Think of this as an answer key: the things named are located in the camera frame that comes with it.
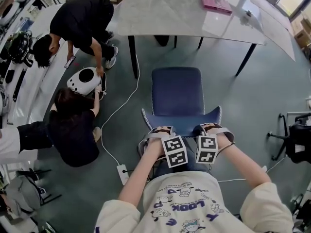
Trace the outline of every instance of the floor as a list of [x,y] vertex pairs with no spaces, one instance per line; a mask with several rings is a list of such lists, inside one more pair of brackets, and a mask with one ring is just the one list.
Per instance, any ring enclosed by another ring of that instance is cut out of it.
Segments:
[[[109,29],[116,31],[119,7]],[[197,67],[203,77],[205,108],[208,112],[218,105],[223,108],[222,125],[234,134],[237,146],[259,165],[271,168],[282,142],[267,139],[268,131],[283,134],[279,113],[307,110],[305,98],[310,94],[308,71],[310,63],[293,40],[296,62],[277,45],[267,41],[257,46],[239,77],[234,75],[250,44],[226,40],[204,39],[200,50],[197,37],[179,37],[177,48],[173,38],[160,47],[153,36],[136,37],[137,56],[141,71],[139,87],[131,100],[103,128],[103,142],[120,163],[133,169],[139,161],[138,142],[148,132],[141,108],[151,111],[151,72],[158,67]],[[135,89],[127,37],[116,35],[111,41],[119,48],[115,66],[107,71],[107,95],[94,126],[101,126],[123,104]],[[95,66],[95,60],[78,52],[75,62],[65,72],[58,87],[83,67]],[[41,150],[36,167],[52,169],[44,176],[43,186],[53,194],[63,196],[43,206],[35,217],[39,223],[50,222],[59,232],[91,233],[97,215],[107,200],[117,198],[122,184],[114,160],[101,144],[99,158],[93,163],[71,168],[64,164],[55,149]],[[284,203],[304,192],[311,179],[311,165],[294,164],[285,159],[269,172],[277,184]],[[212,167],[219,180],[241,178],[237,170],[222,155]],[[233,214],[250,191],[245,181],[220,183],[225,205]]]

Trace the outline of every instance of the white cube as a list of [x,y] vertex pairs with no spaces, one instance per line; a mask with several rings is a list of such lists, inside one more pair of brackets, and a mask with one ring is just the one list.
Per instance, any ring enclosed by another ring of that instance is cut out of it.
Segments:
[[196,163],[213,164],[218,153],[218,144],[215,134],[209,136],[200,135],[196,152]]
[[162,145],[169,168],[188,163],[187,149],[181,138],[162,138]]

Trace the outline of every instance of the pink box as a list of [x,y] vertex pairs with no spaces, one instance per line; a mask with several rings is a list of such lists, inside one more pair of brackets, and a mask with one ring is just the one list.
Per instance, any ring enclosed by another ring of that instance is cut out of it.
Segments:
[[232,14],[231,6],[226,0],[202,0],[202,3],[204,8],[228,15]]

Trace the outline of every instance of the blue chair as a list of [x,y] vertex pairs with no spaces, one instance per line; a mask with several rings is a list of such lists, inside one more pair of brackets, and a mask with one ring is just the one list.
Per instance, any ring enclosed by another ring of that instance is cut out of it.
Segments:
[[205,114],[202,77],[194,67],[166,67],[152,72],[152,114],[141,110],[150,130],[173,126],[182,137],[195,137],[203,123],[221,123],[222,109]]

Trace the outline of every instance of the black office chair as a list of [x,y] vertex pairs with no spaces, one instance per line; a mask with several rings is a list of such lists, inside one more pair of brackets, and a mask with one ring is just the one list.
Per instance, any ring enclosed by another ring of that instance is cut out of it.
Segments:
[[302,124],[303,118],[310,117],[311,113],[304,114],[302,116],[297,116],[295,118],[295,123],[289,126],[288,135],[287,125],[285,116],[279,114],[279,118],[283,118],[285,136],[275,135],[269,132],[268,137],[272,136],[275,138],[283,139],[284,143],[278,152],[277,156],[272,156],[272,160],[276,161],[286,148],[286,154],[294,163],[300,163],[302,161],[307,161],[311,163],[311,126]]

